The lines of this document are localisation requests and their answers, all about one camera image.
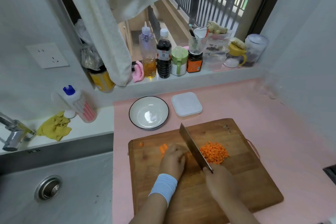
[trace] faucet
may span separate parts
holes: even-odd
[[[23,140],[30,141],[36,136],[36,131],[28,128],[19,120],[12,120],[2,112],[0,112],[0,123],[11,132],[6,141],[0,138],[5,143],[2,147],[4,151],[17,151]]]

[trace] yellow lid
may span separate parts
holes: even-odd
[[[241,49],[239,47],[237,47],[236,45],[234,44],[229,44],[229,53],[232,55],[232,56],[241,56],[242,54],[244,54],[246,52],[245,49]]]

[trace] wall socket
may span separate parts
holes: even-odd
[[[27,45],[26,49],[42,68],[69,65],[55,43]]]

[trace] chef's knife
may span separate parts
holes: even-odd
[[[197,145],[195,144],[194,140],[191,138],[190,134],[188,133],[187,129],[181,123],[180,126],[180,135],[182,136],[183,140],[187,144],[192,156],[196,159],[197,164],[203,170],[204,167],[209,169],[212,173],[212,169],[209,166],[208,162],[203,157],[202,153],[198,149]]]

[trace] blue bottle cap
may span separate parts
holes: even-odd
[[[64,90],[65,94],[67,94],[68,96],[71,96],[71,95],[75,94],[75,92],[76,92],[75,89],[71,85],[69,85],[68,88],[64,87],[63,90]]]

